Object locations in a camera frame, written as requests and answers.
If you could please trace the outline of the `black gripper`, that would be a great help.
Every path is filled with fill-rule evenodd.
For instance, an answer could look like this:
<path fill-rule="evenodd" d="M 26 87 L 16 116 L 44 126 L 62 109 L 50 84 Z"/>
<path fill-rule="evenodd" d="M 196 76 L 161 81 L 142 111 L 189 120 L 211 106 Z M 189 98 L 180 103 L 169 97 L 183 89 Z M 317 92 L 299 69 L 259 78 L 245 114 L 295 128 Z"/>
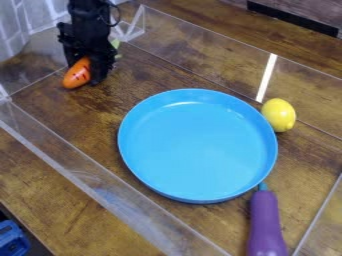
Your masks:
<path fill-rule="evenodd" d="M 116 50 L 109 43 L 109 7 L 69 6 L 70 22 L 57 23 L 58 42 L 62 44 L 68 66 L 72 67 L 85 56 L 89 57 L 92 86 L 97 85 L 113 67 Z"/>

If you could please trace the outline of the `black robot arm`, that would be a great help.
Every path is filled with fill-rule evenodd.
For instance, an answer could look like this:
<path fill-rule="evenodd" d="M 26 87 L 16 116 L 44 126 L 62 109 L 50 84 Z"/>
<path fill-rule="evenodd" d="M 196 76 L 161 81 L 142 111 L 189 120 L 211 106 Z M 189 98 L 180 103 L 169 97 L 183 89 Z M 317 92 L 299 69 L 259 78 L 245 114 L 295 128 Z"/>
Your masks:
<path fill-rule="evenodd" d="M 109 42 L 110 9 L 118 7 L 109 0 L 69 0 L 66 10 L 70 22 L 58 22 L 57 40 L 62 45 L 68 67 L 86 57 L 89 59 L 89 84 L 98 84 L 108 75 L 116 61 L 117 50 Z"/>

